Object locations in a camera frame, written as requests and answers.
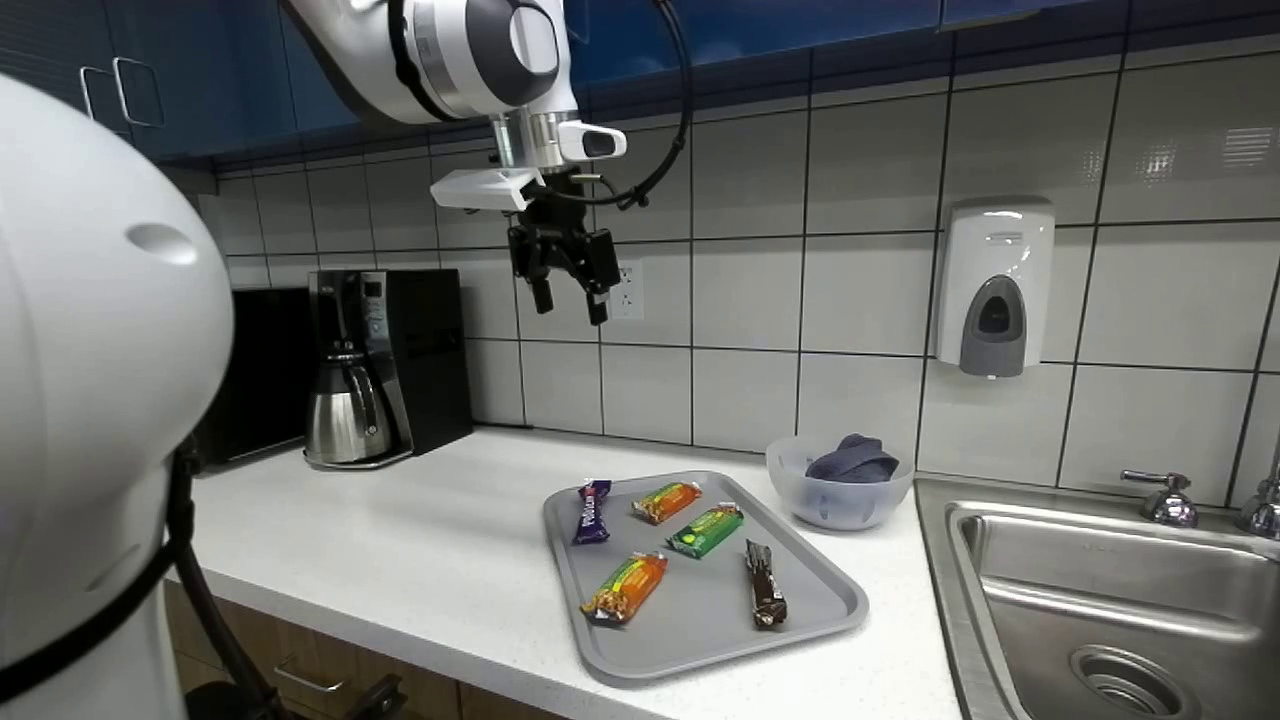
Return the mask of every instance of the soap dispenser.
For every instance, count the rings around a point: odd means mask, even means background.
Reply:
[[[1040,365],[1057,218],[1049,203],[952,213],[941,296],[941,365],[1021,376]]]

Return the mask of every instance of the power outlet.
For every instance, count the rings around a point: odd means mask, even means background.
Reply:
[[[624,260],[621,285],[608,287],[608,322],[646,322],[646,266]]]

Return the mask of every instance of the green wrapper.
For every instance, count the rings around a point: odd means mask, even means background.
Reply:
[[[739,525],[743,525],[743,514],[736,505],[718,505],[702,521],[692,521],[685,531],[676,531],[668,550],[681,558],[705,560]]]

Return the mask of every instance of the drawer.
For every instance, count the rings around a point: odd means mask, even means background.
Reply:
[[[202,688],[208,680],[224,680],[224,669],[206,640],[187,598],[167,585],[165,601],[182,686]],[[366,652],[355,645],[284,626],[275,618],[261,618],[240,603],[222,603],[222,614],[254,665],[280,691],[288,714],[301,714],[308,720],[347,720],[372,686],[381,686],[383,675],[402,675],[402,691],[408,695],[408,706],[395,714],[395,720],[462,717],[462,688],[449,675]]]

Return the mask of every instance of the orange wrapper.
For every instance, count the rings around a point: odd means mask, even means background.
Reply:
[[[624,570],[618,570],[598,598],[585,603],[593,626],[630,626],[655,585],[668,575],[665,551],[635,551]]]

